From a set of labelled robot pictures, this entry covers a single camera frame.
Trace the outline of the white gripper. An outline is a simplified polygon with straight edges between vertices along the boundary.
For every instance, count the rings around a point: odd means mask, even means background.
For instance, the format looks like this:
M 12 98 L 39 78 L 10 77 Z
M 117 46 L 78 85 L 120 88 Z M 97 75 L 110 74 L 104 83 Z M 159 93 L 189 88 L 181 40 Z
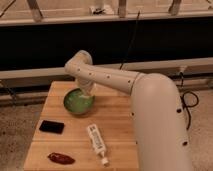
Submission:
M 83 97 L 85 98 L 92 97 L 91 91 L 95 85 L 93 81 L 83 78 L 77 78 L 76 84 L 81 89 Z

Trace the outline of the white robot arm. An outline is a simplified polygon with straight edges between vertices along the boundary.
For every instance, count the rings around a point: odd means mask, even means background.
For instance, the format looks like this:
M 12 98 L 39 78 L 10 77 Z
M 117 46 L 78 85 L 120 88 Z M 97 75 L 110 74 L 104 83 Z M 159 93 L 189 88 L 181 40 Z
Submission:
M 64 69 L 84 93 L 98 83 L 131 96 L 139 171 L 193 171 L 180 93 L 170 78 L 98 67 L 84 50 Z

